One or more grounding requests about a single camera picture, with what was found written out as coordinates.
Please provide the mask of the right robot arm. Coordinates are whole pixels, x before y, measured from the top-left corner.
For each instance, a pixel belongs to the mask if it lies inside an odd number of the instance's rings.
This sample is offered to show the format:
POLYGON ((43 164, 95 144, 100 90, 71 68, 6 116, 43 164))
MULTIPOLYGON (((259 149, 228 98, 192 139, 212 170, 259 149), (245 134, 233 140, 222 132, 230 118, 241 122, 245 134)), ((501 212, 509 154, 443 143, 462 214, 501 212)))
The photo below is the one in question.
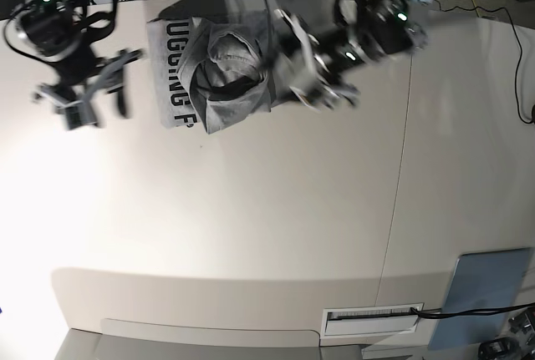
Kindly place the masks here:
POLYGON ((114 32, 119 3, 120 0, 24 0, 6 21, 34 52, 18 48, 13 51, 56 73, 56 84, 39 85, 33 98, 49 101, 69 129, 99 126, 91 104, 99 91, 113 94, 119 114, 129 116, 125 66, 140 59, 142 51, 122 49, 113 58, 101 58, 92 48, 114 32))

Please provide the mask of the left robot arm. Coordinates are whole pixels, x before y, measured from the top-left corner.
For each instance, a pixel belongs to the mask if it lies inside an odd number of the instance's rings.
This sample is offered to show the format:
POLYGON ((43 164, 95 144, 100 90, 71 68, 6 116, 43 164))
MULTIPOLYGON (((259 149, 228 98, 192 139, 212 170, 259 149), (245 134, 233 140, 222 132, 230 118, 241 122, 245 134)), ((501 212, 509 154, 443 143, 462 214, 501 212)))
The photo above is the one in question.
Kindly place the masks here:
POLYGON ((424 47, 427 34, 410 10, 430 2, 334 0, 334 27, 320 34, 312 33, 297 14, 277 8, 277 17, 290 32, 262 62, 283 71, 277 103, 295 102, 310 109, 333 109, 343 101, 356 106, 359 90, 344 81, 344 72, 424 47))

